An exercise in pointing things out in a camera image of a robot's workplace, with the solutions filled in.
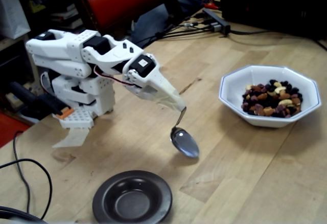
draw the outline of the jeans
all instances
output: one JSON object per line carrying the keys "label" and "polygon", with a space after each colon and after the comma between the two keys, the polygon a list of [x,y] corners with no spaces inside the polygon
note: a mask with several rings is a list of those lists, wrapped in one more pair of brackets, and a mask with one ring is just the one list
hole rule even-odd
{"label": "jeans", "polygon": [[[178,0],[185,15],[191,15],[201,8],[202,0]],[[168,12],[164,4],[143,14],[135,24],[132,33],[132,41],[139,47],[143,47],[149,42],[147,37],[154,36],[157,32],[164,31]]]}

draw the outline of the spoon handle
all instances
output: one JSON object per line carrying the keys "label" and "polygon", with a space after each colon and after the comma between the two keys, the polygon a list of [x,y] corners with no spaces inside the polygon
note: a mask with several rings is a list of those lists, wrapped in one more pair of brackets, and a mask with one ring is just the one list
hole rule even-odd
{"label": "spoon handle", "polygon": [[177,120],[177,123],[176,123],[175,127],[180,123],[180,121],[184,117],[185,112],[186,112],[186,107],[180,112],[180,116],[179,116],[179,118]]}

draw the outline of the bowl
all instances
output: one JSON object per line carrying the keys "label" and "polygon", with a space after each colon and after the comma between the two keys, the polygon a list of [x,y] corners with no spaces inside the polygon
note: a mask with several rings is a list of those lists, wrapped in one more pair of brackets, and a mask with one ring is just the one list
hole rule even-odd
{"label": "bowl", "polygon": [[[249,115],[241,109],[246,85],[265,85],[271,79],[288,81],[299,89],[303,97],[300,113],[290,118],[275,118]],[[318,86],[314,80],[288,67],[272,65],[247,65],[224,75],[221,78],[219,99],[248,123],[273,128],[293,123],[321,106]]]}
{"label": "bowl", "polygon": [[161,177],[131,170],[105,181],[92,208],[98,223],[159,223],[168,215],[172,201],[171,189]]}

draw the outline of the red chair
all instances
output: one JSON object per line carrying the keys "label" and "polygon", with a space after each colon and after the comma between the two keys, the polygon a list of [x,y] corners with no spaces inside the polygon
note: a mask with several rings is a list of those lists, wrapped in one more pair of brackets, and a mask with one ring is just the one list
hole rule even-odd
{"label": "red chair", "polygon": [[74,0],[86,28],[117,36],[117,30],[130,26],[132,20],[165,4],[169,23],[182,21],[178,0]]}

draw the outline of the white bowl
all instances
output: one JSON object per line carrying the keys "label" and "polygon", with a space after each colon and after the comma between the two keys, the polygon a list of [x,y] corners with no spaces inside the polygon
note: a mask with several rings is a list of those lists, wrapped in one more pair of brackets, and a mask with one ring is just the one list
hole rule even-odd
{"label": "white bowl", "polygon": [[[288,81],[293,87],[297,87],[302,94],[303,102],[301,112],[291,118],[274,118],[253,116],[241,109],[242,95],[248,84],[263,85],[269,80]],[[262,127],[280,128],[299,120],[321,106],[321,100],[317,83],[285,66],[271,65],[248,65],[221,78],[219,99],[230,109],[241,116],[245,121]]]}

